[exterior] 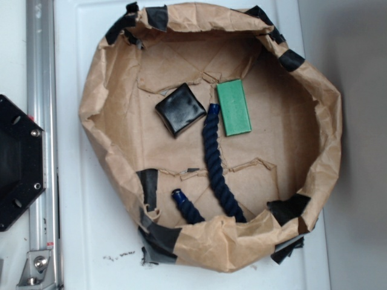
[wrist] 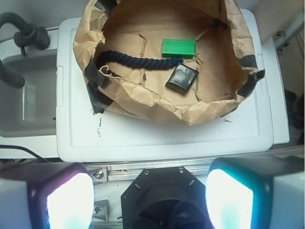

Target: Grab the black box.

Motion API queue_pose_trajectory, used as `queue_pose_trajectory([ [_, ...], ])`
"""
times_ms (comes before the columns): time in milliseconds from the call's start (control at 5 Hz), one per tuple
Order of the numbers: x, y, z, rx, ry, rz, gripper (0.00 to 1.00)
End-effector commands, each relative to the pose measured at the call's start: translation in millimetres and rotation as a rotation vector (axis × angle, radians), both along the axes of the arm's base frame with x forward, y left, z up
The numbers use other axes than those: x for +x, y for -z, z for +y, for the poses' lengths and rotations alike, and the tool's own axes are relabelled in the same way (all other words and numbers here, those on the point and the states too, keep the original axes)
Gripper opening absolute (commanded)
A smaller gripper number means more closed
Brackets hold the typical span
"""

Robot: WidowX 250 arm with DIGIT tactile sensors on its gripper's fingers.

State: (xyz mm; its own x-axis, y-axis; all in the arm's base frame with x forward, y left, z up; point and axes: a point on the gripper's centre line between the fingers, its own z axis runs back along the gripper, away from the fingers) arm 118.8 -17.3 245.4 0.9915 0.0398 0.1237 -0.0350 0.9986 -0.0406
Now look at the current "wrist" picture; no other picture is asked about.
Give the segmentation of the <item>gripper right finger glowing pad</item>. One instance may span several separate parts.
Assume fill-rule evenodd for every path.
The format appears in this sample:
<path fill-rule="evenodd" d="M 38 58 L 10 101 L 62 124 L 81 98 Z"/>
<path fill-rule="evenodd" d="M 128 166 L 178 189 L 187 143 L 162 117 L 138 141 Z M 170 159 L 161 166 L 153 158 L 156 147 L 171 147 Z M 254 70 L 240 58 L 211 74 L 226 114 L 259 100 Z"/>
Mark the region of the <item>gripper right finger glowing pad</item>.
<path fill-rule="evenodd" d="M 219 157 L 211 163 L 205 199 L 216 229 L 303 229 L 305 160 Z"/>

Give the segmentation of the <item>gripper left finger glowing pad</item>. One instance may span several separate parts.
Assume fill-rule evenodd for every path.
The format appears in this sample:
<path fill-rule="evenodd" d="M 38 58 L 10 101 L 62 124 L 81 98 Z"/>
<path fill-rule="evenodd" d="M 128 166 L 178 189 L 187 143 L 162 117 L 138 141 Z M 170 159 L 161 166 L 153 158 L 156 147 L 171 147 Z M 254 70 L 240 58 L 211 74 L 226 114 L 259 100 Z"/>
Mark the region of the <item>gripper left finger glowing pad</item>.
<path fill-rule="evenodd" d="M 93 180 L 81 163 L 0 167 L 2 229 L 88 229 L 93 207 Z"/>

